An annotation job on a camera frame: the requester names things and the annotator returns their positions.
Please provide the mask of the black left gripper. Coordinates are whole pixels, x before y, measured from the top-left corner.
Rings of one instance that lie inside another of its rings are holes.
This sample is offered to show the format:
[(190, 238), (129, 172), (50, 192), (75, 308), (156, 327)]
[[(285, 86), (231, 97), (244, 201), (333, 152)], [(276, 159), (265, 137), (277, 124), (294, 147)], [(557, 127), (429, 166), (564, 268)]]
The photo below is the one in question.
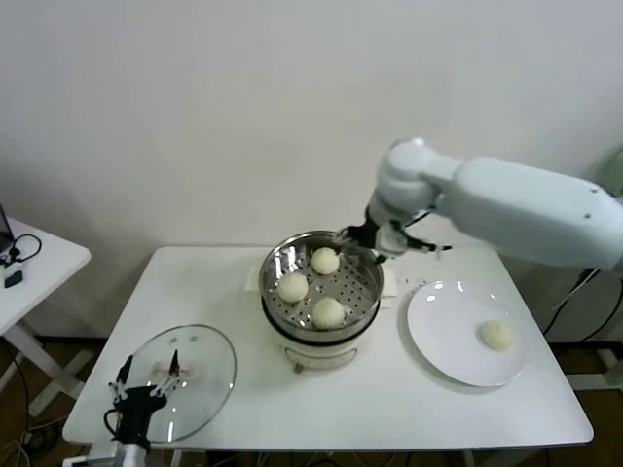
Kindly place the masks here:
[(132, 360), (130, 355), (116, 379), (108, 383), (114, 402), (109, 413), (118, 415), (116, 427), (109, 426), (109, 432), (122, 444), (149, 444), (147, 435), (152, 416), (166, 405), (167, 398), (180, 385), (178, 351), (174, 351), (165, 375), (156, 386), (140, 386), (126, 391)]

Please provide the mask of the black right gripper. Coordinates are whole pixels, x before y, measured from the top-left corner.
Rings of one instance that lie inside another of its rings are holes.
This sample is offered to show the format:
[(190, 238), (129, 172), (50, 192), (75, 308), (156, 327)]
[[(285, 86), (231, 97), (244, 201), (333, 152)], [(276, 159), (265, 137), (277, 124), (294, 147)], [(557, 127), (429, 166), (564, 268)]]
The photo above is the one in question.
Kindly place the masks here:
[[(355, 244), (366, 249), (377, 248), (377, 235), (380, 227), (374, 221), (365, 221), (359, 226), (345, 227), (335, 233), (335, 239), (339, 243)], [(386, 252), (379, 252), (374, 263), (381, 265), (390, 260), (391, 256)]]

